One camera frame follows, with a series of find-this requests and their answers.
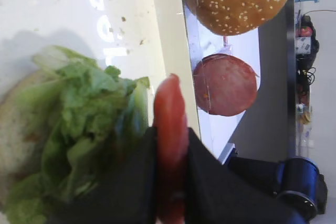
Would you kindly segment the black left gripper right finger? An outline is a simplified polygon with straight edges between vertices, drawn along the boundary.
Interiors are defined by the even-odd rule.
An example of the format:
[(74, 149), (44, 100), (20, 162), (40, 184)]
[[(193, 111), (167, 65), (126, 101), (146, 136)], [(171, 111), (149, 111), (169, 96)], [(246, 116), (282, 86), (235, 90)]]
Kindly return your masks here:
[(292, 208), (256, 190), (222, 165), (188, 130), (186, 223), (304, 223)]

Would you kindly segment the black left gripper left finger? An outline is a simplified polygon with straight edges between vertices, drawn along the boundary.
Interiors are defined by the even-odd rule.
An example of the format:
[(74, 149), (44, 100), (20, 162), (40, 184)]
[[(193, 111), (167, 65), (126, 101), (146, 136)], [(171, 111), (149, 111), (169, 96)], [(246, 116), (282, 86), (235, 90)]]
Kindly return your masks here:
[(155, 180), (156, 128), (150, 127), (120, 168), (47, 223), (155, 223)]

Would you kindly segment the blue black robot base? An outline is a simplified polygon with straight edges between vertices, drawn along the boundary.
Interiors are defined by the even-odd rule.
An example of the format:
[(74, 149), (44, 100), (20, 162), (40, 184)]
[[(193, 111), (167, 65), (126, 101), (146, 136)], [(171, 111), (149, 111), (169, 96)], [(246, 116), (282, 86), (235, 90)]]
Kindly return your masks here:
[(294, 208), (306, 221), (325, 214), (328, 188), (310, 159), (293, 157), (276, 163), (232, 157), (227, 165), (253, 187)]

